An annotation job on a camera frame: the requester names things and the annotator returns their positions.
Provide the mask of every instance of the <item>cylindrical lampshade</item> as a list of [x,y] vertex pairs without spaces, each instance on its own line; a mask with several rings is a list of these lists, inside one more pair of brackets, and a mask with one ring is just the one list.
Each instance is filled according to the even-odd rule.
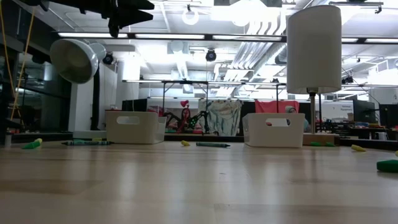
[[307,94],[341,89],[341,12],[336,6],[310,7],[287,23],[287,92]]

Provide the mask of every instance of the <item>desk lamp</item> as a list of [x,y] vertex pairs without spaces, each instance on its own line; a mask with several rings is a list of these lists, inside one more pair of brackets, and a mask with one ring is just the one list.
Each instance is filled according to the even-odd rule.
[[315,134],[315,95],[341,89],[341,12],[314,6],[287,23],[287,92],[309,94]]
[[94,78],[91,130],[98,130],[100,113],[99,64],[106,56],[105,47],[95,43],[87,45],[74,39],[61,39],[51,45],[50,58],[57,73],[74,84],[84,84]]

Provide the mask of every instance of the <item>white plastic bin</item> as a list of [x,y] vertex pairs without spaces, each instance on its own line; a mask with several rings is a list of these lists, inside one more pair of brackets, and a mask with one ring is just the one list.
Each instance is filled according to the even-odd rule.
[[153,112],[107,111],[106,138],[126,144],[156,144],[164,141],[166,117]]
[[243,118],[244,142],[252,147],[302,147],[303,130],[304,114],[251,113]]

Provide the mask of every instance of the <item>metal lamp shade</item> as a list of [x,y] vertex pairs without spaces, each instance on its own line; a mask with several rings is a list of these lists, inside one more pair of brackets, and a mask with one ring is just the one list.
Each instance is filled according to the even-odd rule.
[[79,40],[62,39],[51,45],[50,58],[55,70],[71,83],[90,81],[106,50],[101,44],[87,45]]

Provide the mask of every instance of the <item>table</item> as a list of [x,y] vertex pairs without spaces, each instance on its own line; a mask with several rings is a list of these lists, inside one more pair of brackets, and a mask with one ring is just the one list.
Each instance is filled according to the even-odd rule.
[[397,223],[393,152],[156,145],[0,149],[0,222]]
[[387,129],[385,128],[351,128],[350,133],[353,136],[358,136],[360,139],[376,139],[376,133],[382,132],[386,133]]

